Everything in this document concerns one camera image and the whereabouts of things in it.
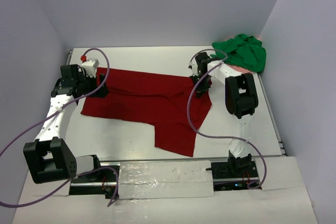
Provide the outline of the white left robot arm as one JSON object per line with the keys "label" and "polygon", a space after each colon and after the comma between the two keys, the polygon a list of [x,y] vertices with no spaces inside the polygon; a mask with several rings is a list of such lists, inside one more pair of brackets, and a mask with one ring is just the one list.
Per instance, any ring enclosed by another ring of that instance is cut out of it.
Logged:
{"label": "white left robot arm", "polygon": [[100,167],[97,155],[75,157],[65,142],[71,115],[78,98],[88,95],[104,98],[108,94],[103,82],[105,74],[98,74],[97,59],[82,64],[60,67],[61,77],[51,92],[48,119],[35,140],[23,148],[25,160],[37,184],[74,179]]}

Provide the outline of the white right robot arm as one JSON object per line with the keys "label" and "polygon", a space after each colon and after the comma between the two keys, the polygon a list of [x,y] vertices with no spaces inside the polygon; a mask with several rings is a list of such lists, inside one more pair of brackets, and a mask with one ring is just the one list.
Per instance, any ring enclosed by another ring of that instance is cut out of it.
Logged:
{"label": "white right robot arm", "polygon": [[218,172],[234,174],[247,169],[252,162],[250,153],[251,120],[259,105],[254,76],[251,73],[241,73],[229,67],[219,57],[210,57],[206,50],[196,53],[189,61],[188,67],[192,70],[190,78],[194,88],[187,102],[187,120],[191,128],[199,135],[209,138],[209,135],[200,133],[194,126],[190,107],[193,95],[200,98],[211,87],[210,80],[215,78],[225,88],[225,107],[233,116],[235,135],[226,136],[231,139],[228,146],[228,161],[225,168],[217,168]]}

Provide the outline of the red t-shirt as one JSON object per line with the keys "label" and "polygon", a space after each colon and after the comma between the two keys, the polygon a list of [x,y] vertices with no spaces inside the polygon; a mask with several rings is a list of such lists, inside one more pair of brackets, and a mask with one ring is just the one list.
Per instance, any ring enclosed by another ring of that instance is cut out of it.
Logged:
{"label": "red t-shirt", "polygon": [[208,93],[191,94],[189,77],[98,68],[108,74],[105,98],[85,99],[81,114],[103,119],[139,122],[154,126],[154,146],[192,157],[196,133],[212,106]]}

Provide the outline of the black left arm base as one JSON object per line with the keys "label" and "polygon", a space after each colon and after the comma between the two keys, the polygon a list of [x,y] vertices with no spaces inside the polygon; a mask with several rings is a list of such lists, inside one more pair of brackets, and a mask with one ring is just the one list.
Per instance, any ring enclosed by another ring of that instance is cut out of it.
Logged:
{"label": "black left arm base", "polygon": [[70,183],[69,195],[104,195],[105,199],[112,199],[117,179],[110,169],[79,176]]}

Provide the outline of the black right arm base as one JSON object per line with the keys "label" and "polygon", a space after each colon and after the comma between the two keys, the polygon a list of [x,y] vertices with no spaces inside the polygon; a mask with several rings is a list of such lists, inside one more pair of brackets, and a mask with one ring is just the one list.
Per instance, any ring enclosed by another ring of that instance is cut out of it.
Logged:
{"label": "black right arm base", "polygon": [[228,162],[211,162],[206,171],[212,172],[214,191],[248,190],[259,185],[259,175],[254,161],[249,166],[232,170]]}

